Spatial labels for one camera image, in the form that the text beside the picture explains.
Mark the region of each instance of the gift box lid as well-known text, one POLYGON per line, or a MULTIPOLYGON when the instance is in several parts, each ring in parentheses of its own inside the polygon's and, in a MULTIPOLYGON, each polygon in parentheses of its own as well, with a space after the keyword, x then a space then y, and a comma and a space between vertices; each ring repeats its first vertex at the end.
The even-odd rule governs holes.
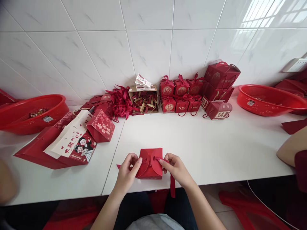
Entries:
POLYGON ((159 176, 162 176, 162 166, 155 159, 156 157, 160 156, 162 156, 162 148, 141 149, 140 157, 143 158, 143 161, 135 177, 137 178, 142 176, 150 165, 159 176))

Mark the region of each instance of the person's leg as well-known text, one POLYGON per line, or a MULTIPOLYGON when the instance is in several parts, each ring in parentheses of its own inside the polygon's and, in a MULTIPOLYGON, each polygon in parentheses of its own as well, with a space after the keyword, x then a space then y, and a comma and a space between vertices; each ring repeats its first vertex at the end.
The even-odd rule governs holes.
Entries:
POLYGON ((119 207, 114 230, 124 230, 133 221, 153 213, 146 192, 127 193, 119 207))
POLYGON ((164 213, 177 221, 185 230, 198 230, 196 220, 183 188, 176 189, 176 197, 172 198, 168 193, 164 213))

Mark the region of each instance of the white table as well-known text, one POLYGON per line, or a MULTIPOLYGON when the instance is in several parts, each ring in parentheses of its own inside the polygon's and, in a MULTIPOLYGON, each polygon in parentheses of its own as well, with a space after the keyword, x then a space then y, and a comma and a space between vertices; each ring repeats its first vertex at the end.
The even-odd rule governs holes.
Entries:
MULTIPOLYGON (((147 114, 129 117, 122 130, 109 175, 102 194, 112 191, 118 169, 129 152, 139 155, 140 149, 163 148, 163 156, 171 152, 180 156, 198 185, 252 180, 294 174, 291 167, 276 157, 276 152, 290 136, 282 122, 303 119, 286 114, 262 117, 236 103, 230 117, 211 121, 186 114, 147 114)), ((169 188, 170 175, 162 180, 135 180, 130 192, 169 188)))
POLYGON ((19 185, 18 195, 7 205, 100 196, 124 123, 124 119, 115 123, 111 141, 97 144, 88 165, 57 170, 13 156, 37 134, 0 133, 0 158, 8 164, 19 185))

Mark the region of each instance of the paper gift bag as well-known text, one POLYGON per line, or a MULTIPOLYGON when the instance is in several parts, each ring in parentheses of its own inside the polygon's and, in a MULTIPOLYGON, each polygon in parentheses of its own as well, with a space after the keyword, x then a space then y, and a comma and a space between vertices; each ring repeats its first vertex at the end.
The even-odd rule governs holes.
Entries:
POLYGON ((199 107, 201 106, 201 96, 192 96, 189 98, 189 107, 187 112, 190 112, 192 115, 192 112, 198 112, 199 107))
POLYGON ((182 75, 179 74, 179 79, 174 80, 174 95, 175 96, 183 96, 188 92, 190 85, 187 83, 185 79, 182 78, 182 75))
POLYGON ((190 85, 189 94, 198 95, 202 89, 203 83, 200 80, 203 80, 204 77, 198 78, 198 73, 195 74, 194 79, 187 79, 186 81, 190 85))
POLYGON ((163 113, 173 113, 176 109, 176 101, 173 97, 162 97, 162 111, 163 113))
POLYGON ((63 127, 68 125, 76 116, 68 112, 54 126, 46 127, 33 140, 20 149, 14 156, 51 169, 70 167, 44 153, 44 150, 60 135, 63 127))
POLYGON ((111 141, 115 125, 101 109, 96 109, 92 119, 86 124, 93 138, 99 142, 111 141))
POLYGON ((160 82, 160 97, 172 96, 174 94, 174 87, 174 83, 165 75, 164 79, 160 82))
POLYGON ((226 62, 209 65, 205 73, 205 80, 216 89, 224 91, 230 88, 240 75, 241 71, 233 64, 228 65, 226 62))
POLYGON ((231 111, 232 105, 230 103, 225 103, 224 100, 212 101, 208 105, 203 118, 209 116, 211 120, 224 120, 229 117, 231 111))
POLYGON ((186 113, 189 107, 189 101, 188 101, 188 94, 185 94, 184 96, 174 96, 175 101, 176 101, 176 109, 175 113, 178 113, 179 116, 184 116, 180 115, 179 113, 186 113))
POLYGON ((69 166, 88 164, 96 146, 86 127, 92 117, 89 111, 81 110, 44 152, 69 166))

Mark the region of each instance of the stack of cards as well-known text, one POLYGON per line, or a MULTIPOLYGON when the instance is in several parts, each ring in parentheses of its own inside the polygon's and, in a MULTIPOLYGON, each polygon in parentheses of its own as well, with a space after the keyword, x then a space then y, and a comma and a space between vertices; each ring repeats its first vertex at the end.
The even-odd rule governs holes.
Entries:
POLYGON ((149 81, 147 81, 140 74, 138 74, 137 78, 135 79, 135 86, 137 88, 137 91, 146 91, 151 90, 152 85, 149 81))

